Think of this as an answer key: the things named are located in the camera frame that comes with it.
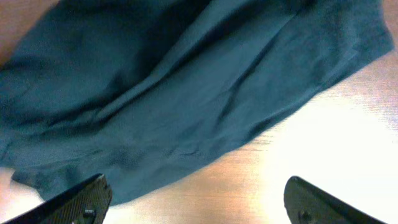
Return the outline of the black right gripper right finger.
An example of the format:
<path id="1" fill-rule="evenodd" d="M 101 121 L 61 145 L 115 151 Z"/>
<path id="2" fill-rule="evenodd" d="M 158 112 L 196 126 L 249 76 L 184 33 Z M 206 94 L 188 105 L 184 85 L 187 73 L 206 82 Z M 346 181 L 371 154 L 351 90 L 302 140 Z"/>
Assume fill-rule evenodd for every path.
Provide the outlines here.
<path id="1" fill-rule="evenodd" d="M 292 224 L 384 224 L 298 176 L 285 185 L 284 207 Z"/>

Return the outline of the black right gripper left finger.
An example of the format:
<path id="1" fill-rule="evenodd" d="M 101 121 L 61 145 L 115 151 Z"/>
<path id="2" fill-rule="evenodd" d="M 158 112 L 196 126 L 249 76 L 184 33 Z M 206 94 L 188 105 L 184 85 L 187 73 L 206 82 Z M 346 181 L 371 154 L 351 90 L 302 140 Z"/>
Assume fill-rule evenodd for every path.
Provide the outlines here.
<path id="1" fill-rule="evenodd" d="M 96 174 L 4 224 L 102 224 L 113 197 L 103 174 Z"/>

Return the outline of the navy blue shorts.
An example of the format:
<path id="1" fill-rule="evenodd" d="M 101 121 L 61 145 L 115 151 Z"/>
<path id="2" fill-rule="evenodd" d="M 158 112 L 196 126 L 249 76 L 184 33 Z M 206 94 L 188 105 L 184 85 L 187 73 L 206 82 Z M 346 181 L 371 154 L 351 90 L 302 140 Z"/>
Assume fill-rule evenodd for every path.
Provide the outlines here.
<path id="1" fill-rule="evenodd" d="M 1 165 L 113 205 L 240 148 L 394 47 L 382 4 L 60 1 L 1 69 Z"/>

